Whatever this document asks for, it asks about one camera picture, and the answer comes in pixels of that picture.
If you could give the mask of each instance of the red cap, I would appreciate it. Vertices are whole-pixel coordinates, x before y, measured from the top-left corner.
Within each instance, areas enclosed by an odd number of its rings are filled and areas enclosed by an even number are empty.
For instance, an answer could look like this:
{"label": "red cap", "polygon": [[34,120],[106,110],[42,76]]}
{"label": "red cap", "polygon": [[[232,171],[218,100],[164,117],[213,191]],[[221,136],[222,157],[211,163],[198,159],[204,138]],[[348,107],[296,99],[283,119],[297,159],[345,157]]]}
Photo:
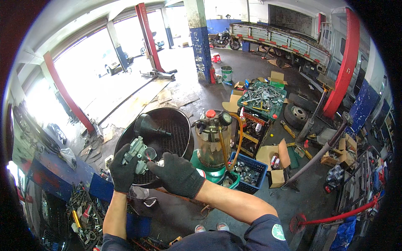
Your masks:
{"label": "red cap", "polygon": [[207,118],[213,118],[216,115],[216,112],[214,110],[208,110],[205,115],[207,116]]}

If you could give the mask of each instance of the blue plastic crate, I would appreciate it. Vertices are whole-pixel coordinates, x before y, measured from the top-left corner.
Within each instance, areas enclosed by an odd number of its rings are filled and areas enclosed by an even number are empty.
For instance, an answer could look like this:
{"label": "blue plastic crate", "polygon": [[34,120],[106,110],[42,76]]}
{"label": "blue plastic crate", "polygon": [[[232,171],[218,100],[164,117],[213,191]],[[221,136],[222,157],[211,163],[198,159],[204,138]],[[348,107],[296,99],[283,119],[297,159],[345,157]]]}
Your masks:
{"label": "blue plastic crate", "polygon": [[[235,155],[236,155],[236,152],[232,152],[229,162],[231,162],[234,159]],[[268,170],[268,165],[266,165],[262,162],[259,162],[255,159],[252,159],[250,157],[247,157],[245,155],[242,155],[240,153],[237,156],[237,161],[244,162],[245,164],[247,164],[250,167],[251,170],[257,171],[260,174],[260,177],[257,180],[256,186],[252,186],[251,184],[240,180],[240,183],[236,188],[242,192],[245,192],[248,194],[254,194],[261,188],[261,186],[264,182],[265,174],[267,173],[267,170]]]}

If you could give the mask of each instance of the black glove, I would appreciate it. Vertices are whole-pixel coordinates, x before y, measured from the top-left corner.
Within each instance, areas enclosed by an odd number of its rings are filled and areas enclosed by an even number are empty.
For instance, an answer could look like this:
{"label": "black glove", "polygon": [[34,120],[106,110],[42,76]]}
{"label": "black glove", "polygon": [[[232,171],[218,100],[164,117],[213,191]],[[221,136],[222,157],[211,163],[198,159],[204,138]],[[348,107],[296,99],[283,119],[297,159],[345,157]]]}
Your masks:
{"label": "black glove", "polygon": [[170,193],[194,199],[205,178],[202,177],[193,165],[177,154],[164,153],[162,155],[164,167],[150,161],[147,167],[156,176],[161,178],[163,187]]}
{"label": "black glove", "polygon": [[125,144],[115,155],[112,163],[110,163],[110,173],[115,184],[115,191],[127,194],[130,189],[137,167],[138,158],[134,156],[127,165],[121,164],[124,154],[130,150],[130,144]]}

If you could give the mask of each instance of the fire extinguisher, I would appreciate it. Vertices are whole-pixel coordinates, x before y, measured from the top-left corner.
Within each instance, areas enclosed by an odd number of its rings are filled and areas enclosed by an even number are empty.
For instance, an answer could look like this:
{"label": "fire extinguisher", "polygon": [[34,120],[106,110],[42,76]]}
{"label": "fire extinguisher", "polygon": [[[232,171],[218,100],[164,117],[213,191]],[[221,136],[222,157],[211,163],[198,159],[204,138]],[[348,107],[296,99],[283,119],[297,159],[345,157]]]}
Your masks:
{"label": "fire extinguisher", "polygon": [[213,66],[211,66],[211,69],[210,69],[209,73],[210,73],[210,76],[211,76],[211,84],[215,84],[216,83],[216,81],[215,81],[216,74],[215,74],[215,69],[214,69]]}

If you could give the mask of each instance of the red stool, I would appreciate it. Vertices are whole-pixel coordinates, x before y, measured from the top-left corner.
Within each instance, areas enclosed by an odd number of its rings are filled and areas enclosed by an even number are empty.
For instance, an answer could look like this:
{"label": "red stool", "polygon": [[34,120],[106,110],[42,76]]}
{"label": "red stool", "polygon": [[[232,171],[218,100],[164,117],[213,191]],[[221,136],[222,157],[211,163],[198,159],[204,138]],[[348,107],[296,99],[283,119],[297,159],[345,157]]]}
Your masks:
{"label": "red stool", "polygon": [[213,55],[211,55],[211,61],[213,61],[214,63],[221,61],[221,56],[219,56],[219,53],[214,53]]}

